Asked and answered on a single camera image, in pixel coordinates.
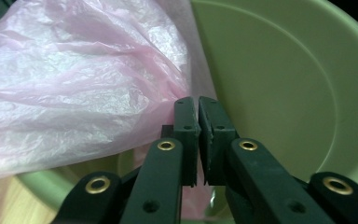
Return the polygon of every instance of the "plastic bag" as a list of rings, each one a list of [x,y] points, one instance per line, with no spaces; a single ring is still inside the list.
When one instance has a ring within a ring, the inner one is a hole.
[[[191,15],[187,1],[17,1],[0,20],[0,177],[150,143],[175,100],[213,96],[175,7]]]

